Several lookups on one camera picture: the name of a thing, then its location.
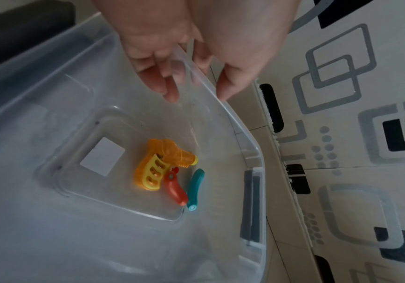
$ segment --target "toy hole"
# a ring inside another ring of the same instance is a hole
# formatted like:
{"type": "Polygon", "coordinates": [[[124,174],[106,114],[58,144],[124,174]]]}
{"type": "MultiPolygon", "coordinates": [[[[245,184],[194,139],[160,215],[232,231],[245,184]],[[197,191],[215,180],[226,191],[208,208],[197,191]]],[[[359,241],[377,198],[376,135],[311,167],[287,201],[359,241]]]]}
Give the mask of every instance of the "toy hole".
{"type": "Polygon", "coordinates": [[[153,180],[151,177],[146,177],[146,181],[152,186],[157,186],[157,181],[153,180]]]}
{"type": "Polygon", "coordinates": [[[151,174],[153,174],[154,176],[156,176],[158,178],[160,178],[160,176],[162,176],[162,174],[160,174],[160,172],[157,171],[154,167],[150,168],[150,172],[151,172],[151,174]]]}
{"type": "Polygon", "coordinates": [[[159,167],[160,169],[165,169],[165,165],[163,165],[162,163],[159,162],[159,160],[156,160],[156,166],[159,167]]]}

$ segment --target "yellow toy piece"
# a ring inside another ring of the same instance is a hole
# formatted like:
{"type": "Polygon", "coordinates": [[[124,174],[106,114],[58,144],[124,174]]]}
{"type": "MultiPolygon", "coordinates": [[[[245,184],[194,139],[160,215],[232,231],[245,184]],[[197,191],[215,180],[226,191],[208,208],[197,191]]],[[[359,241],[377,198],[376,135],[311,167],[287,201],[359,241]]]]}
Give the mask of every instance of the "yellow toy piece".
{"type": "Polygon", "coordinates": [[[187,168],[198,162],[196,155],[186,152],[170,139],[150,139],[148,154],[134,173],[134,182],[145,190],[160,189],[160,182],[170,166],[187,168]]]}

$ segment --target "toy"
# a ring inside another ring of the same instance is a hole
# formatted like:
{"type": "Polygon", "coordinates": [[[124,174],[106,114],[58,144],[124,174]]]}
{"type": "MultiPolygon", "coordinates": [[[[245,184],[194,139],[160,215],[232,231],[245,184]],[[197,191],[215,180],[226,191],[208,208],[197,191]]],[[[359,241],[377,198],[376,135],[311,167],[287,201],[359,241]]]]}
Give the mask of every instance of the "toy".
{"type": "Polygon", "coordinates": [[[188,185],[187,196],[188,210],[193,211],[198,207],[198,192],[201,186],[202,180],[204,179],[206,173],[202,169],[198,169],[194,172],[190,184],[188,185]]]}
{"type": "Polygon", "coordinates": [[[175,167],[165,174],[164,187],[173,200],[183,207],[188,202],[188,196],[178,183],[178,172],[179,168],[175,167]]]}
{"type": "Polygon", "coordinates": [[[150,139],[148,153],[134,173],[134,182],[150,191],[160,189],[160,182],[170,166],[187,168],[198,162],[196,155],[186,152],[170,139],[150,139]]]}

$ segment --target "red toy piece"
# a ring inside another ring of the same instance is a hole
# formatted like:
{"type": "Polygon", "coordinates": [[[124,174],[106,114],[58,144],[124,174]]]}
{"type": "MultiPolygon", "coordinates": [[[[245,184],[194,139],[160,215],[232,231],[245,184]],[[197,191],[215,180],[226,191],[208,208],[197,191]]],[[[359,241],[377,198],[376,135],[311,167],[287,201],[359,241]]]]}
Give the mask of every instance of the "red toy piece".
{"type": "Polygon", "coordinates": [[[164,176],[164,186],[168,194],[173,198],[177,204],[184,206],[188,202],[188,196],[178,183],[177,173],[179,168],[171,169],[164,176]]]}

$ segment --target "plastic container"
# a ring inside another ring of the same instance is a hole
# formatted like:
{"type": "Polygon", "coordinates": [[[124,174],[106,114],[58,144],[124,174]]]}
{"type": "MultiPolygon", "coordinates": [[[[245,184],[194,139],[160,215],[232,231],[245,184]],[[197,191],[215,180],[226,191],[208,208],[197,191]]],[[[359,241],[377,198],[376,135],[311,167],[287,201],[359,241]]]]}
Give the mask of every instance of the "plastic container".
{"type": "Polygon", "coordinates": [[[0,65],[0,282],[261,280],[260,148],[174,56],[187,71],[176,104],[141,83],[99,15],[0,65]],[[134,184],[150,138],[198,156],[178,176],[205,171],[197,210],[134,184]],[[92,161],[104,146],[115,157],[92,161]]]}

